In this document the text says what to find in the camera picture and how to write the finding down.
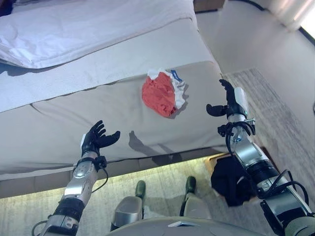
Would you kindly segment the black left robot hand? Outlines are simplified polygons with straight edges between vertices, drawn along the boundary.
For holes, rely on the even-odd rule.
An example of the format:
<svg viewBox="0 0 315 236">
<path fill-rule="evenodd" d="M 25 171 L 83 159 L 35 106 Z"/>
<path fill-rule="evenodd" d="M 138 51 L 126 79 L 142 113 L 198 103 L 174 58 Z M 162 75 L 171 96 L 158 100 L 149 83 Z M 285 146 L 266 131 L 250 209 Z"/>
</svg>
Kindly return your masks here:
<svg viewBox="0 0 315 236">
<path fill-rule="evenodd" d="M 97 154 L 97 157 L 99 157 L 99 150 L 101 148 L 113 145 L 120 138 L 120 131 L 116 131 L 111 135 L 106 135 L 105 132 L 105 124 L 102 120 L 99 120 L 86 134 L 83 135 L 81 141 L 82 157 L 88 152 L 94 152 Z"/>
</svg>

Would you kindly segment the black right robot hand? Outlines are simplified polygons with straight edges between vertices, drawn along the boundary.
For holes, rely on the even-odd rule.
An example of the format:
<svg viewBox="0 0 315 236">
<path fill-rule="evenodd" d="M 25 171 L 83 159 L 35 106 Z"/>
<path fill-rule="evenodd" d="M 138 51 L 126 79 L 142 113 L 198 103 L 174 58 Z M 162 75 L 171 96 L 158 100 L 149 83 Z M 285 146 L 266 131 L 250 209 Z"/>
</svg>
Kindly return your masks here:
<svg viewBox="0 0 315 236">
<path fill-rule="evenodd" d="M 206 105 L 206 111 L 213 117 L 221 117 L 226 115 L 229 118 L 231 115 L 242 115 L 245 120 L 248 116 L 248 101 L 244 90 L 241 87 L 233 87 L 232 84 L 225 80 L 220 79 L 219 82 L 226 91 L 226 105 L 212 106 Z"/>
</svg>

